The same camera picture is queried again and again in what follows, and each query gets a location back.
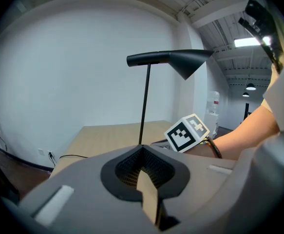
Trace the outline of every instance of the black mesh surface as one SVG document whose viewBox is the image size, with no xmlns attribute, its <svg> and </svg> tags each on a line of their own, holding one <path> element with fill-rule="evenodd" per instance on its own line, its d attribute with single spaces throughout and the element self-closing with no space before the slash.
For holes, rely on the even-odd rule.
<svg viewBox="0 0 284 234">
<path fill-rule="evenodd" d="M 142 168 L 145 169 L 157 189 L 175 174 L 173 166 L 144 148 L 118 163 L 115 173 L 123 183 L 136 188 L 137 179 Z"/>
</svg>

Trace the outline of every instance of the wall socket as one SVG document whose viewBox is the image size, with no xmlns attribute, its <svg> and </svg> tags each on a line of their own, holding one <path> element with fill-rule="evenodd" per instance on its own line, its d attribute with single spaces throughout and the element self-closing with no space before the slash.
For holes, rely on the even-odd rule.
<svg viewBox="0 0 284 234">
<path fill-rule="evenodd" d="M 52 157 L 55 158 L 55 155 L 54 155 L 54 153 L 52 151 L 48 150 L 48 155 L 49 155 L 49 153 L 51 153 Z"/>
<path fill-rule="evenodd" d="M 42 149 L 38 149 L 38 152 L 40 153 L 40 155 L 44 156 L 44 152 Z"/>
</svg>

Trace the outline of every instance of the lamp pole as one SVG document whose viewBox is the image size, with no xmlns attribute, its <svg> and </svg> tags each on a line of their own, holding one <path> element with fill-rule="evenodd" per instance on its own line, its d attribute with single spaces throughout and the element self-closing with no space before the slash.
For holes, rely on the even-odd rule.
<svg viewBox="0 0 284 234">
<path fill-rule="evenodd" d="M 145 111 L 146 111 L 146 103 L 147 103 L 147 94 L 148 94 L 148 85 L 150 83 L 150 74 L 151 74 L 151 64 L 148 63 L 147 74 L 146 74 L 145 92 L 144 92 L 143 110 L 142 110 L 140 138 L 139 138 L 139 141 L 138 141 L 139 145 L 142 143 L 142 136 L 143 136 L 143 129 L 144 129 L 144 120 L 145 120 Z"/>
</svg>

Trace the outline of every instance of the white strip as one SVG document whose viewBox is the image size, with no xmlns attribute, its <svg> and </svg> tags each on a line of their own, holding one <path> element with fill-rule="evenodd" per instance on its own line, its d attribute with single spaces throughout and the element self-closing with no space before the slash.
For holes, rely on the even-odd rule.
<svg viewBox="0 0 284 234">
<path fill-rule="evenodd" d="M 58 216 L 65 203 L 74 193 L 74 188 L 63 185 L 58 192 L 37 213 L 35 220 L 45 227 L 49 227 Z"/>
<path fill-rule="evenodd" d="M 209 165 L 208 169 L 214 170 L 218 173 L 228 174 L 228 175 L 231 174 L 232 172 L 231 169 L 220 167 L 220 166 L 215 166 L 215 165 Z"/>
</svg>

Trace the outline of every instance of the yellow sleeve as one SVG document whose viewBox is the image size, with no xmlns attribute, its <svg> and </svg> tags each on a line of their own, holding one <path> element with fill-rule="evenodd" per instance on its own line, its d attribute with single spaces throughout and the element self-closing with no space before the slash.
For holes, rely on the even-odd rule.
<svg viewBox="0 0 284 234">
<path fill-rule="evenodd" d="M 272 65 L 272 76 L 270 78 L 270 83 L 267 89 L 270 88 L 270 86 L 272 86 L 274 84 L 274 82 L 276 81 L 276 79 L 278 78 L 278 73 L 274 67 L 274 64 Z M 266 109 L 268 109 L 270 112 L 272 112 L 271 108 L 269 107 L 267 101 L 264 99 L 261 103 L 262 106 L 264 106 Z"/>
</svg>

